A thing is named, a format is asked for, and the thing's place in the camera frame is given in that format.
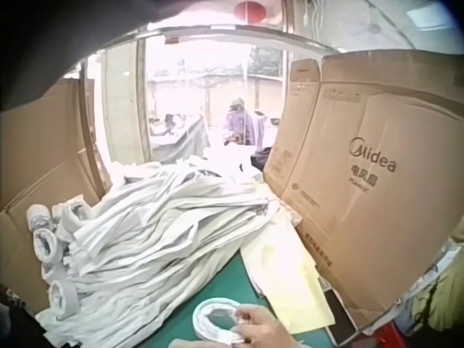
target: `green work surface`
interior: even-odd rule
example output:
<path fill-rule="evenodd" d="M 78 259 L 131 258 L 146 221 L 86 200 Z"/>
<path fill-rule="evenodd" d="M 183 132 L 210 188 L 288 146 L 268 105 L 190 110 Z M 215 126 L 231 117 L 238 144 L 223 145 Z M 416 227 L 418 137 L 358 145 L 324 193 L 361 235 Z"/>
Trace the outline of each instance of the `green work surface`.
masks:
<path fill-rule="evenodd" d="M 240 254 L 236 254 L 231 261 L 194 297 L 182 304 L 166 320 L 163 327 L 153 336 L 138 345 L 138 348 L 167 348 L 174 339 L 196 341 L 191 316 L 197 305 L 206 299 L 225 297 L 240 303 L 269 304 L 260 299 L 249 282 L 247 271 Z M 295 336 L 312 348 L 332 348 L 324 330 L 315 330 Z"/>

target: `rolled white strap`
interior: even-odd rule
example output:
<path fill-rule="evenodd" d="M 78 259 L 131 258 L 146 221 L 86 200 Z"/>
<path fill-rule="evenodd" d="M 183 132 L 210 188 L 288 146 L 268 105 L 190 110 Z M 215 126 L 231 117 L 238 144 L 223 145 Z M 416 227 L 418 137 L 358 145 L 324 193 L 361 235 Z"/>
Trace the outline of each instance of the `rolled white strap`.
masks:
<path fill-rule="evenodd" d="M 32 204 L 26 211 L 29 231 L 34 232 L 39 228 L 51 227 L 51 216 L 49 208 L 42 204 Z"/>
<path fill-rule="evenodd" d="M 56 264 L 63 258 L 63 246 L 53 232 L 39 228 L 33 234 L 34 252 L 43 263 Z"/>
<path fill-rule="evenodd" d="M 49 302 L 58 320 L 64 320 L 80 309 L 78 292 L 72 283 L 66 281 L 51 282 Z"/>
<path fill-rule="evenodd" d="M 211 323 L 209 316 L 222 312 L 235 323 L 240 323 L 235 313 L 240 304 L 231 299 L 214 298 L 200 303 L 193 314 L 194 330 L 197 337 L 203 341 L 219 342 L 228 345 L 244 343 L 244 338 L 237 333 L 218 328 Z"/>
<path fill-rule="evenodd" d="M 48 284 L 52 281 L 64 281 L 66 279 L 66 268 L 63 264 L 42 264 L 42 279 Z"/>

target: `cardboard packaging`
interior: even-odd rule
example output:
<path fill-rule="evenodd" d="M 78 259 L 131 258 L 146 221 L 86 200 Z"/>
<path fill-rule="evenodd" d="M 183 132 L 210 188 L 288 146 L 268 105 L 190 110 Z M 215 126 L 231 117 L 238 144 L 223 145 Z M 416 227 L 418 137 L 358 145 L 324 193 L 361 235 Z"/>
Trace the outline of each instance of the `cardboard packaging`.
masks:
<path fill-rule="evenodd" d="M 435 261 L 464 213 L 464 58 L 364 51 L 291 67 L 265 179 L 359 327 Z"/>
<path fill-rule="evenodd" d="M 93 93 L 89 99 L 93 106 Z M 26 210 L 32 204 L 50 209 L 79 194 L 97 203 L 89 148 L 83 141 L 77 80 L 61 80 L 42 98 L 1 115 L 1 282 L 32 310 L 48 307 L 49 301 Z"/>

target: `person in hat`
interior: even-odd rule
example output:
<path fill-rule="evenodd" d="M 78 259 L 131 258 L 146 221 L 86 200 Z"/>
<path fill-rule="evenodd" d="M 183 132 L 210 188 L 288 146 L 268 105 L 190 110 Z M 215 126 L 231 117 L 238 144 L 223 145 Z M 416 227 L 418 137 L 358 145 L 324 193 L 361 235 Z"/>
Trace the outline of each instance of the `person in hat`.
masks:
<path fill-rule="evenodd" d="M 234 142 L 239 145 L 255 145 L 253 119 L 245 110 L 242 98 L 231 102 L 224 125 L 225 144 Z"/>

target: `phone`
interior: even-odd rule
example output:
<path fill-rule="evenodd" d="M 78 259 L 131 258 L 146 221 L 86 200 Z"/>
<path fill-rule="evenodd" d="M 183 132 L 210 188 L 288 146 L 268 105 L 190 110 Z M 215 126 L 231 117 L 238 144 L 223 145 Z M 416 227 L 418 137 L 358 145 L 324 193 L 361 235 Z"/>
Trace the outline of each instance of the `phone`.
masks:
<path fill-rule="evenodd" d="M 343 346 L 353 340 L 360 332 L 351 315 L 342 304 L 341 297 L 333 288 L 324 291 L 328 306 L 335 318 L 335 324 L 327 326 L 327 334 L 335 347 Z"/>

